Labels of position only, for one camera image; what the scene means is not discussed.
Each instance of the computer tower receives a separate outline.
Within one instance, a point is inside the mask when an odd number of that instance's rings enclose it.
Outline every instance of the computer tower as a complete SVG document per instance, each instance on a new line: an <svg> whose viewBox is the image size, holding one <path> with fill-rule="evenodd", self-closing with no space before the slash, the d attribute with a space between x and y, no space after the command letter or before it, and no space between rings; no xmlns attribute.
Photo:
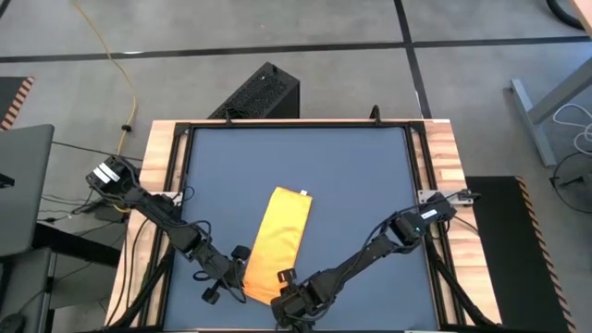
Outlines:
<svg viewBox="0 0 592 333"><path fill-rule="evenodd" d="M266 62L209 119L299 118L300 81Z"/></svg>

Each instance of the orange cloth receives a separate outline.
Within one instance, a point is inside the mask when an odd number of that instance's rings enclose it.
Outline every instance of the orange cloth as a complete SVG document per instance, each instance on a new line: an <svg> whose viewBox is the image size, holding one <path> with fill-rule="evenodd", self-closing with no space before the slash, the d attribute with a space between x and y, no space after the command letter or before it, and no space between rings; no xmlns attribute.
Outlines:
<svg viewBox="0 0 592 333"><path fill-rule="evenodd" d="M313 198L277 187L269 199L244 274L244 293L270 304L286 283L278 272L294 267Z"/></svg>

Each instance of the blue table surface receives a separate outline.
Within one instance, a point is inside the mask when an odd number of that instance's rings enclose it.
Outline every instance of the blue table surface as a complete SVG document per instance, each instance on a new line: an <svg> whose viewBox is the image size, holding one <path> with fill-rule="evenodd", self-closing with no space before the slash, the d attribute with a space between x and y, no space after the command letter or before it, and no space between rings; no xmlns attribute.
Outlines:
<svg viewBox="0 0 592 333"><path fill-rule="evenodd" d="M198 129L187 185L195 195L183 205L183 219L210 221L213 243L226 254L239 244L253 247L276 186L308 191L313 203L295 266L300 279L339 265L376 224L415 203L400 128ZM258 301L241 304L221 290L216 305L204 302L212 283L191 278L200 269L177 254L165 329L275 327L270 307ZM436 330L424 249L371 265L314 328Z"/></svg>

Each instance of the metal stand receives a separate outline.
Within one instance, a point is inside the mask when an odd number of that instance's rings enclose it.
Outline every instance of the metal stand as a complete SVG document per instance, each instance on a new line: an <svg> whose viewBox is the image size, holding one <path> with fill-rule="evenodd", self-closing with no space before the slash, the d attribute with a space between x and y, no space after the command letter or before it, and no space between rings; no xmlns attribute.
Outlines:
<svg viewBox="0 0 592 333"><path fill-rule="evenodd" d="M530 136L535 141L545 167L554 166L557 161L543 130L543 121L551 117L557 109L572 100L590 84L592 84L592 58L588 59L584 65L580 66L536 105L533 105L530 101L520 80L512 79L511 85L518 114L520 114Z"/></svg>
<svg viewBox="0 0 592 333"><path fill-rule="evenodd" d="M35 227L32 247L48 247L55 253L62 253L111 267L117 267L121 255L120 250L40 223Z"/></svg>

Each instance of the concrete floor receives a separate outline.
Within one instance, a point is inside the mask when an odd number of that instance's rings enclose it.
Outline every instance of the concrete floor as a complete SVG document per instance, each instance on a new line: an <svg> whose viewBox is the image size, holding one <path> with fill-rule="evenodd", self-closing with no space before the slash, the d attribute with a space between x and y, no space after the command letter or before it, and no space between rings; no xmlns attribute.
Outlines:
<svg viewBox="0 0 592 333"><path fill-rule="evenodd" d="M113 52L307 43L400 42L390 0L83 0ZM539 0L403 0L414 41L582 36ZM0 56L101 53L102 46L69 0L12 1L0 19ZM534 144L512 106L512 78L534 101L592 55L592 43L422 48L415 50L433 117L450 118L466 175L525 178L578 328L592 332L592 221L565 207L549 186ZM404 49L260 55L209 55L121 61L139 98L124 154L142 157L151 122L201 118L265 61L301 80L302 117L421 117ZM0 76L36 78L16 127L52 123L55 139L114 153L131 96L109 62L0 63ZM592 108L592 91L575 102ZM588 119L576 117L587 123ZM558 157L571 153L572 129L548 124ZM45 192L86 197L83 176L103 156L54 146ZM43 208L63 208L43 203ZM70 232L102 226L90 216L57 223ZM89 234L110 243L110 226ZM57 275L84 265L59 258ZM91 265L61 281L54 332L98 328L115 272Z"/></svg>

